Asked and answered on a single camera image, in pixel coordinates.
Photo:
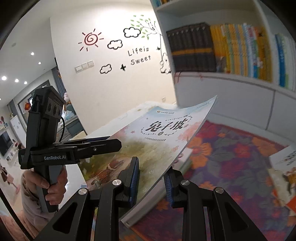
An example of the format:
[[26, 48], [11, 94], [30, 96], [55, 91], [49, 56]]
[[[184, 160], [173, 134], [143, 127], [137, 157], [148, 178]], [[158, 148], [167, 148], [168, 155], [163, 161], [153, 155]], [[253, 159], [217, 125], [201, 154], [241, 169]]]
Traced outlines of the left grey sleeve forearm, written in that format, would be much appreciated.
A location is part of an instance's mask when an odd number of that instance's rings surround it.
[[21, 196], [25, 227], [28, 227], [35, 237], [54, 217], [56, 211], [49, 213], [42, 211], [40, 200], [27, 187], [24, 175], [21, 178]]

